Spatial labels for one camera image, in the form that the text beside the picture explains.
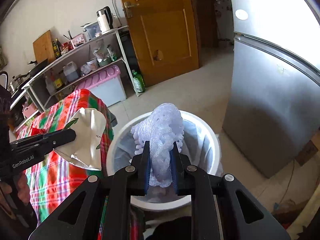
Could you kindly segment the person's left hand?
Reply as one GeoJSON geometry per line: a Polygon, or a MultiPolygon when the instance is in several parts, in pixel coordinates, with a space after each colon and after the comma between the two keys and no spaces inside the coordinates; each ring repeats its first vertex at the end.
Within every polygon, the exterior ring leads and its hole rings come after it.
{"type": "Polygon", "coordinates": [[[18,198],[23,202],[24,205],[27,205],[30,202],[30,188],[25,173],[22,172],[20,175],[18,175],[18,180],[14,183],[14,187],[10,186],[6,182],[1,181],[1,190],[5,196],[12,193],[13,188],[16,189],[18,198]]]}

